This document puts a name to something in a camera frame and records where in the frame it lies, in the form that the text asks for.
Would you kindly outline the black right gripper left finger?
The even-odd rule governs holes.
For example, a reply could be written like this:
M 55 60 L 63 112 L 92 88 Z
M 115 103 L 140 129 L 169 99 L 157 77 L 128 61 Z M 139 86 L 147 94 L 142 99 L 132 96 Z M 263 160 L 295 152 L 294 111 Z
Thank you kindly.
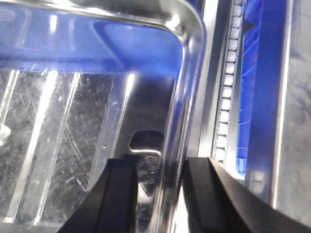
M 132 158 L 109 159 L 99 179 L 60 233 L 133 233 L 138 172 Z

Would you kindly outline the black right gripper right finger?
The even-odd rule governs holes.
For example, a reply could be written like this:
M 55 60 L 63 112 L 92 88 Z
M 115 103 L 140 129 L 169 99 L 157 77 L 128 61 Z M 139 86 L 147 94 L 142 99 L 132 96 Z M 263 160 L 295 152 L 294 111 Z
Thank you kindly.
M 182 182 L 191 233 L 311 231 L 260 200 L 213 158 L 188 158 Z

